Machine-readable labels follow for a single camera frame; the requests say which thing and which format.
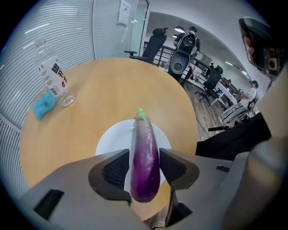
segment wooden floor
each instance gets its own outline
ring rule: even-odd
[[[209,104],[205,99],[200,102],[199,94],[195,95],[196,91],[202,92],[201,89],[188,82],[185,83],[184,89],[192,102],[196,114],[198,123],[198,141],[204,141],[209,137],[216,135],[218,132],[208,132],[208,129],[221,126],[218,117],[224,110],[221,108],[219,102],[208,107]]]

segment eggplant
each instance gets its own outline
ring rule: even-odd
[[[146,203],[153,200],[159,186],[160,164],[154,131],[149,117],[139,108],[130,192],[136,201]]]

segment door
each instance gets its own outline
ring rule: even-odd
[[[141,39],[148,11],[148,2],[146,0],[138,0],[134,20],[132,21],[132,34],[130,42],[130,50],[140,55]]]

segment bottle label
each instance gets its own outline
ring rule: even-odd
[[[43,62],[38,71],[51,93],[57,97],[68,89],[68,82],[63,74],[56,56]]]

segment white plate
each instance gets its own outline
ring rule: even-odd
[[[121,149],[129,149],[129,170],[125,178],[124,190],[130,192],[130,181],[131,181],[131,164],[134,156],[135,148],[135,119],[124,120],[113,126],[111,126],[100,138],[97,148],[96,155],[105,154],[112,151]],[[165,134],[155,125],[153,125],[153,131],[156,138],[158,150],[159,148],[170,149],[171,145]],[[160,170],[160,184],[165,181],[164,174]]]

